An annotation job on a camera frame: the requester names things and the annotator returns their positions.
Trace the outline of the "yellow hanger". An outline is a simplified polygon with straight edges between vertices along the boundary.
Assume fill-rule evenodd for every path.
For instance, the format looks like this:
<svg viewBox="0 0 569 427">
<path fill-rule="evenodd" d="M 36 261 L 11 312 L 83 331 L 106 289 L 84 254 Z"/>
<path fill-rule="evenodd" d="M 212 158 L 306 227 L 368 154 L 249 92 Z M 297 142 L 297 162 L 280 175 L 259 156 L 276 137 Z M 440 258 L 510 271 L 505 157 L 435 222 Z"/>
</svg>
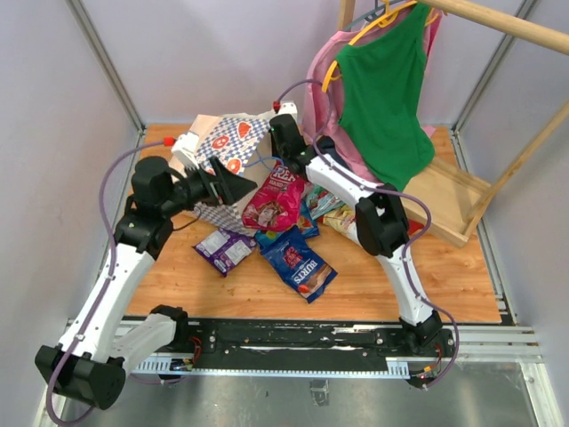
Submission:
<svg viewBox="0 0 569 427">
<path fill-rule="evenodd" d="M 376 27 L 386 28 L 388 25 L 393 23 L 397 16 L 400 14 L 401 11 L 413 8 L 419 2 L 418 1 L 406 1 L 403 5 L 391 8 L 390 2 L 385 1 L 385 11 L 384 13 L 372 20 L 368 23 L 365 27 L 363 27 L 348 43 L 347 46 L 355 46 L 364 36 L 366 36 L 370 31 L 372 31 Z M 436 9 L 433 6 L 429 7 L 429 13 L 427 19 L 425 20 L 424 27 L 427 28 L 432 25 L 434 22 L 439 20 L 443 15 L 446 15 L 446 12 L 442 10 Z M 321 84 L 321 91 L 323 93 L 327 93 L 330 83 L 332 81 L 337 81 L 341 78 L 341 74 L 336 72 L 336 69 L 339 66 L 339 62 L 334 59 L 329 68 L 325 73 L 324 80 Z"/>
</svg>

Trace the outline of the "red chips bag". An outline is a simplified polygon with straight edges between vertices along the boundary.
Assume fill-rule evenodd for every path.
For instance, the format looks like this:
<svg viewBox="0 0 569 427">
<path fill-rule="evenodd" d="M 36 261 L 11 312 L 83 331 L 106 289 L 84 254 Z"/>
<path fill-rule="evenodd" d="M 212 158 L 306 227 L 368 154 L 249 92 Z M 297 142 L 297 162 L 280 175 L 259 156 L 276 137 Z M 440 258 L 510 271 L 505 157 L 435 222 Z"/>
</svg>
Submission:
<svg viewBox="0 0 569 427">
<path fill-rule="evenodd" d="M 356 214 L 348 206 L 343 205 L 337 207 L 325 213 L 318 221 L 338 231 L 341 235 L 354 243 L 359 244 L 357 238 Z"/>
</svg>

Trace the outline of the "purple snack packet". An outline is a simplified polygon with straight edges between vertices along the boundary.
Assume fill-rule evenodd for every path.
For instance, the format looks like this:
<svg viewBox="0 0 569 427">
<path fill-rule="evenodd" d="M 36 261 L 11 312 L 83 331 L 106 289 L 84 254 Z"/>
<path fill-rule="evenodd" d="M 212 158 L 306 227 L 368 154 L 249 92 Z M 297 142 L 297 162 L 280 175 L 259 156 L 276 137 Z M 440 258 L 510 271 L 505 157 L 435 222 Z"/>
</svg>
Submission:
<svg viewBox="0 0 569 427">
<path fill-rule="evenodd" d="M 232 230 L 218 229 L 193 246 L 193 249 L 226 277 L 257 246 L 253 237 Z"/>
</svg>

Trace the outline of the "pink shirt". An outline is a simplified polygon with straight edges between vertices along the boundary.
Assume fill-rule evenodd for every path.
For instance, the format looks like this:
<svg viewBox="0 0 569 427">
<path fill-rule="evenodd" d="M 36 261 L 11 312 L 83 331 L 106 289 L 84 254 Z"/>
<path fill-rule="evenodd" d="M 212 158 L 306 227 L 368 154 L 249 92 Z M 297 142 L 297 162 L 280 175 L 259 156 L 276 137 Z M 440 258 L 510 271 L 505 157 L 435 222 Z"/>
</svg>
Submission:
<svg viewBox="0 0 569 427">
<path fill-rule="evenodd" d="M 403 20 L 410 11 L 411 8 L 401 11 L 393 23 L 388 25 L 386 28 L 374 28 L 356 45 L 370 43 L 380 36 L 387 34 L 387 32 Z M 441 18 L 424 30 L 423 46 L 428 57 L 427 64 L 429 61 L 430 51 L 435 42 L 435 37 L 440 26 L 440 20 Z M 335 142 L 339 154 L 348 163 L 351 172 L 366 180 L 381 182 L 367 169 L 357 148 L 354 146 L 344 130 L 339 126 L 339 119 L 341 118 L 344 108 L 344 89 L 341 78 L 330 83 L 327 93 L 323 93 L 321 91 L 321 84 L 324 80 L 327 69 L 333 60 L 336 59 L 340 50 L 347 46 L 347 43 L 360 30 L 361 29 L 348 32 L 336 32 L 324 44 L 312 60 L 307 74 L 307 77 L 311 82 L 307 85 L 304 95 L 302 129 L 309 141 L 315 141 L 319 134 L 331 137 Z M 421 125 L 421 128 L 431 140 L 435 131 L 434 128 L 423 125 Z"/>
</svg>

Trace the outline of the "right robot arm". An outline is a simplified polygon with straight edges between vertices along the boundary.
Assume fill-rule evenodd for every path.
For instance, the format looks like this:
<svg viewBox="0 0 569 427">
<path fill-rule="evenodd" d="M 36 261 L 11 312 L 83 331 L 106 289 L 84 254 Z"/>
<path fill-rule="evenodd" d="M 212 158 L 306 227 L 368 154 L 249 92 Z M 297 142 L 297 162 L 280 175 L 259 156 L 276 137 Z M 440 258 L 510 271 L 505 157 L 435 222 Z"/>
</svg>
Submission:
<svg viewBox="0 0 569 427">
<path fill-rule="evenodd" d="M 395 292 L 405 349 L 414 356 L 427 353 L 442 320 L 413 263 L 401 194 L 388 184 L 358 177 L 317 146 L 307 145 L 290 114 L 271 118 L 269 132 L 273 152 L 291 172 L 328 190 L 354 211 L 357 243 L 379 261 Z"/>
</svg>

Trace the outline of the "green tank top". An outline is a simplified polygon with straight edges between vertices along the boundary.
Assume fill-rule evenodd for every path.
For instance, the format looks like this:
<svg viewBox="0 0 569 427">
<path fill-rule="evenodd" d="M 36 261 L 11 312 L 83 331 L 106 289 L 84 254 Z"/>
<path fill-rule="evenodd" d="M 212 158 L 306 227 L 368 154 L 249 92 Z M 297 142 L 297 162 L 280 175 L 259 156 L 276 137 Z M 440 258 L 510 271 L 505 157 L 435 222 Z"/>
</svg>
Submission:
<svg viewBox="0 0 569 427">
<path fill-rule="evenodd" d="M 398 191 L 435 156 L 417 117 L 428 16 L 429 7 L 416 4 L 387 34 L 347 45 L 336 56 L 344 89 L 339 126 L 373 176 Z"/>
</svg>

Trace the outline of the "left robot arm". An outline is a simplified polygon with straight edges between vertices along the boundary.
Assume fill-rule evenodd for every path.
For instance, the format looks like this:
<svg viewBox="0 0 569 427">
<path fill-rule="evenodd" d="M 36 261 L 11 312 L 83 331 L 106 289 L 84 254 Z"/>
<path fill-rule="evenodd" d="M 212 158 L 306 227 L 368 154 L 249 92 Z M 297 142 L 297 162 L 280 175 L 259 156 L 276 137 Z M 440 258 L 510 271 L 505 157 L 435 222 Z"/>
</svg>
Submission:
<svg viewBox="0 0 569 427">
<path fill-rule="evenodd" d="M 92 292 L 59 342 L 36 354 L 48 397 L 59 394 L 107 409 L 127 376 L 153 352 L 189 346 L 188 313 L 182 308 L 158 305 L 123 337 L 117 338 L 116 330 L 172 235 L 173 217 L 198 204 L 233 205 L 256 189 L 255 181 L 230 172 L 217 157 L 209 162 L 210 172 L 198 166 L 179 173 L 162 157 L 138 161 L 124 215 L 107 228 L 108 257 Z"/>
</svg>

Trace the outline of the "blue Slendy candy bag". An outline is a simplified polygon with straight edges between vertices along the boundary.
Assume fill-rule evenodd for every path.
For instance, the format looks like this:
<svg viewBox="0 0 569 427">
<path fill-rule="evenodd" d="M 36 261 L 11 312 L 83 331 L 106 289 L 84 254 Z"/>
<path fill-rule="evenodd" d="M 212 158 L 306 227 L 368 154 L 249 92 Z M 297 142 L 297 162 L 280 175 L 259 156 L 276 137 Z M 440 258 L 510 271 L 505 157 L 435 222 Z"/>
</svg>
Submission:
<svg viewBox="0 0 569 427">
<path fill-rule="evenodd" d="M 305 238 L 314 238 L 319 235 L 319 228 L 317 222 L 312 218 L 308 206 L 304 201 L 301 202 L 300 216 L 296 223 L 296 227 Z M 272 245 L 280 236 L 282 232 L 263 231 L 258 230 L 254 238 L 261 249 Z"/>
</svg>

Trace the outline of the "dark blue snack packet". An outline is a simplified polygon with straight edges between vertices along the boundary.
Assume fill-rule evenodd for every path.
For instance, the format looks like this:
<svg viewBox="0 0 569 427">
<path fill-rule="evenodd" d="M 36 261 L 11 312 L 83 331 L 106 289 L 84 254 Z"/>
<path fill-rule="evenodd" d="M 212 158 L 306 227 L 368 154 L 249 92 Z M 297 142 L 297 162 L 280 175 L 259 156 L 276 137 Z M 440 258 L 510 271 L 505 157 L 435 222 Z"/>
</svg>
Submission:
<svg viewBox="0 0 569 427">
<path fill-rule="evenodd" d="M 297 226 L 282 233 L 260 254 L 307 303 L 319 298 L 337 277 L 336 270 L 309 247 Z"/>
</svg>

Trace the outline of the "pink snack packet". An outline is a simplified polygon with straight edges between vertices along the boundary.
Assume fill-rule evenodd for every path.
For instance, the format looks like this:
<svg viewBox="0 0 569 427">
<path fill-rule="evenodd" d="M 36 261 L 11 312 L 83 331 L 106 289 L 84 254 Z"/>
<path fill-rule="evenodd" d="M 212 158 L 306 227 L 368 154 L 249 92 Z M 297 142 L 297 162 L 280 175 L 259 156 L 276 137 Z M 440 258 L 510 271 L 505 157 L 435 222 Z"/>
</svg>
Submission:
<svg viewBox="0 0 569 427">
<path fill-rule="evenodd" d="M 246 228 L 284 232 L 297 223 L 306 182 L 278 162 L 244 208 Z"/>
</svg>

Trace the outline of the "blue checkered paper bag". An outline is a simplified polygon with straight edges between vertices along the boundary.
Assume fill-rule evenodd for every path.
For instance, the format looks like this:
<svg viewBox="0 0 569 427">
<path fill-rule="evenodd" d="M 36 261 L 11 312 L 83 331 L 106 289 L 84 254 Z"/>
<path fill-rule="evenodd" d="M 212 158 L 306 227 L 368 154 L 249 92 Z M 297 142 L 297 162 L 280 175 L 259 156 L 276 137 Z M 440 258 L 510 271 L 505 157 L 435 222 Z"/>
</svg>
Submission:
<svg viewBox="0 0 569 427">
<path fill-rule="evenodd" d="M 208 158 L 216 156 L 230 172 L 261 186 L 276 165 L 268 133 L 269 119 L 269 113 L 197 116 L 188 131 L 199 135 L 199 165 L 211 172 Z"/>
</svg>

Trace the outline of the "teal snack packet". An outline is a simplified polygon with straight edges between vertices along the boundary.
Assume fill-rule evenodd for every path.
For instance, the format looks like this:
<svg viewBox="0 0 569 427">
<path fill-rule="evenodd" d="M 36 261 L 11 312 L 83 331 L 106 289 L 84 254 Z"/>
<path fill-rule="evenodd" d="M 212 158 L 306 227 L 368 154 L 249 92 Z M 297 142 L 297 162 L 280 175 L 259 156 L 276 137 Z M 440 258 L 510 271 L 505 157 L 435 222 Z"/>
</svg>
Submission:
<svg viewBox="0 0 569 427">
<path fill-rule="evenodd" d="M 305 202 L 311 217 L 317 220 L 334 209 L 344 206 L 344 203 L 327 189 L 314 185 L 306 194 Z"/>
</svg>

